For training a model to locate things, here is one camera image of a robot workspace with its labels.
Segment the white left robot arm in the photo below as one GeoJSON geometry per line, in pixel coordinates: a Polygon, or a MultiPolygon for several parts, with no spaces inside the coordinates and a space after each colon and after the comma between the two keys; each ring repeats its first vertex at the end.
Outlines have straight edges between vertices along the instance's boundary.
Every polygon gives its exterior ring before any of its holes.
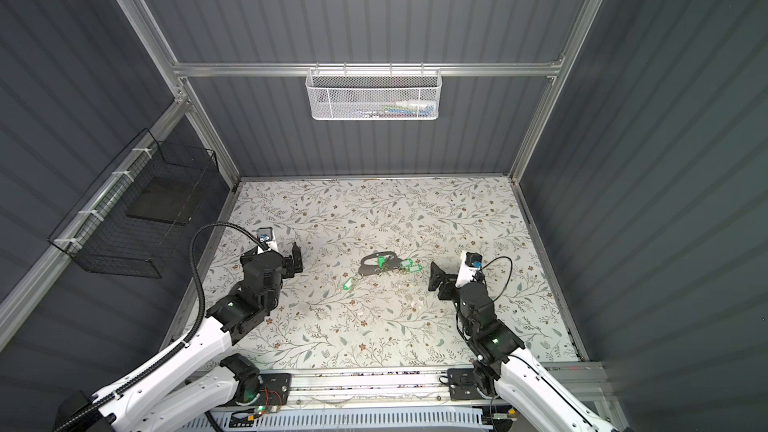
{"type": "Polygon", "coordinates": [[[299,246],[283,256],[257,246],[241,257],[244,277],[184,337],[126,376],[59,406],[56,431],[175,431],[212,409],[233,403],[264,411],[281,389],[235,345],[276,309],[286,278],[303,270],[299,246]]]}

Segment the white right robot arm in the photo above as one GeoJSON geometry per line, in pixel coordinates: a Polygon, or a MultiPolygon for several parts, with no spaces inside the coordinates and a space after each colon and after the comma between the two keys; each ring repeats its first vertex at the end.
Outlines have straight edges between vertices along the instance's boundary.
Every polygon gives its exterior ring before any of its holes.
{"type": "Polygon", "coordinates": [[[474,382],[510,404],[538,431],[614,431],[541,365],[495,311],[482,257],[468,252],[457,274],[430,264],[428,290],[453,304],[460,337],[475,355],[474,382]]]}

